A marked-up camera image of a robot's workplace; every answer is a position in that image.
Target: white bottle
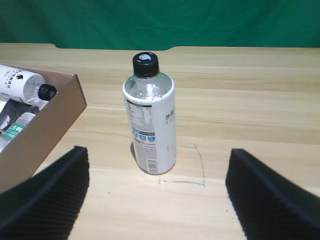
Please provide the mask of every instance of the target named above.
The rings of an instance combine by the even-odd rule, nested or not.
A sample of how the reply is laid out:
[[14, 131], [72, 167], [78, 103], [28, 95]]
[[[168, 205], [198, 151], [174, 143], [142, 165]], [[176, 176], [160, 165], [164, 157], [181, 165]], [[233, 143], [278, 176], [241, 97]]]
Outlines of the white bottle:
[[36, 115], [31, 112], [23, 113], [13, 123], [7, 131], [0, 136], [0, 152], [25, 128], [25, 126], [31, 122]]
[[152, 52], [135, 55], [133, 70], [122, 91], [136, 162], [146, 173], [163, 174], [176, 163], [175, 83], [159, 72]]
[[0, 95], [25, 104], [49, 101], [57, 90], [38, 73], [0, 64]]

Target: black bottle cap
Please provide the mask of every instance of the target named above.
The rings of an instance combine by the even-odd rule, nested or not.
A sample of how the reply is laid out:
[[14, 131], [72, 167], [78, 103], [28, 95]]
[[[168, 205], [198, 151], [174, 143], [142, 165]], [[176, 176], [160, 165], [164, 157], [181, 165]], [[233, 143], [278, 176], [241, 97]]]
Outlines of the black bottle cap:
[[50, 101], [57, 94], [57, 89], [49, 84], [42, 84], [38, 91], [41, 100]]
[[133, 59], [134, 75], [139, 78], [151, 78], [159, 73], [158, 57], [153, 52], [140, 52]]

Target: white label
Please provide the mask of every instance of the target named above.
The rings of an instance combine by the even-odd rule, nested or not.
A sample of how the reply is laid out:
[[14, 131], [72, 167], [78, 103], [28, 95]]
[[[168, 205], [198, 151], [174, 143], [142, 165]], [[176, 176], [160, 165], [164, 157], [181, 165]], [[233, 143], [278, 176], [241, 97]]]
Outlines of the white label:
[[139, 167], [162, 174], [176, 163], [175, 88], [154, 100], [138, 99], [123, 90]]
[[[129, 100], [126, 101], [135, 143], [136, 156], [138, 156], [139, 159], [149, 159], [157, 162], [152, 105], [137, 104]], [[149, 168], [145, 168], [144, 170], [147, 170], [148, 173], [158, 173], [157, 168], [152, 168], [150, 170]]]
[[37, 86], [44, 83], [37, 73], [0, 64], [0, 95], [5, 98], [28, 103], [30, 96], [36, 95]]

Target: nutrition facts label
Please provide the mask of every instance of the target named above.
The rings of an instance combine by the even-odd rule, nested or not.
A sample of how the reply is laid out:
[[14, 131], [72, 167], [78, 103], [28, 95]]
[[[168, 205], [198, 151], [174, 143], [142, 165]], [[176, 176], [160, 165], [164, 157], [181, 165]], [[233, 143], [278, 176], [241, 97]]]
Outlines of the nutrition facts label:
[[144, 132], [154, 132], [154, 121], [152, 116], [152, 105], [141, 105], [133, 103], [129, 100], [128, 109], [133, 128]]
[[158, 162], [152, 105], [137, 104], [129, 100], [127, 104], [139, 166], [148, 173], [157, 174]]

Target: clear plastic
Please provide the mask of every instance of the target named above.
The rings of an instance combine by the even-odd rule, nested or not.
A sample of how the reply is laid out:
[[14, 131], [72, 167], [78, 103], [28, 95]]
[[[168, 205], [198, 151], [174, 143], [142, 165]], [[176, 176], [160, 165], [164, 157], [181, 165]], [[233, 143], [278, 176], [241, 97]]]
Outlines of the clear plastic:
[[40, 100], [38, 92], [40, 86], [45, 83], [45, 79], [40, 75], [34, 75], [25, 82], [23, 87], [23, 97], [25, 98], [26, 104], [33, 105]]
[[[20, 131], [22, 131], [22, 129], [26, 125], [28, 125], [28, 123], [30, 123], [35, 116], [36, 115], [31, 112], [25, 112], [11, 126], [17, 126], [17, 125], [22, 126], [20, 127], [21, 128]], [[6, 133], [10, 131], [12, 131], [11, 127], [7, 131], [5, 131], [5, 133], [3, 133], [2, 136], [0, 136], [0, 152], [2, 152], [3, 149], [5, 149], [5, 147], [14, 139], [14, 137], [6, 136]]]
[[151, 78], [139, 78], [132, 75], [124, 83], [124, 89], [129, 95], [146, 100], [161, 98], [169, 92], [171, 87], [171, 78], [162, 72]]

